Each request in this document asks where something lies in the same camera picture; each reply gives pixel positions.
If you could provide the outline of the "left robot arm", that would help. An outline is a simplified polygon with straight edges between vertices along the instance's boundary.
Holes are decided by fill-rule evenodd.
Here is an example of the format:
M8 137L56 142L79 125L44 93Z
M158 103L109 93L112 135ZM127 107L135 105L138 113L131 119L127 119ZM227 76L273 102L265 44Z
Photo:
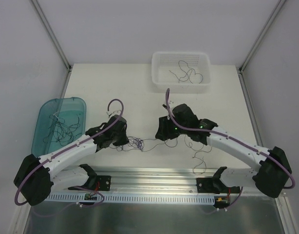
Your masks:
M98 192L102 183L91 166L81 164L73 169L68 167L110 145L127 144L126 130L127 121L122 116L114 115L108 122L88 129L80 138L57 151L39 157L33 154L26 156L14 179L17 187L15 204L35 206L50 193L64 189Z

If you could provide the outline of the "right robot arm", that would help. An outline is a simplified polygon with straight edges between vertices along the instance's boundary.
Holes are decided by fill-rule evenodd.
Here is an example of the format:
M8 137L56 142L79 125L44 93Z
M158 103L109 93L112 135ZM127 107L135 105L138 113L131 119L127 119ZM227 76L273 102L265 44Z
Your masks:
M277 198L286 188L286 182L292 179L292 169L283 149L268 149L244 142L217 123L207 118L199 119L185 103L173 109L166 104L163 107L168 115L159 118L156 139L166 141L185 135L249 166L249 169L220 167L202 183L202 188L207 192L220 194L230 187L255 187L264 195Z

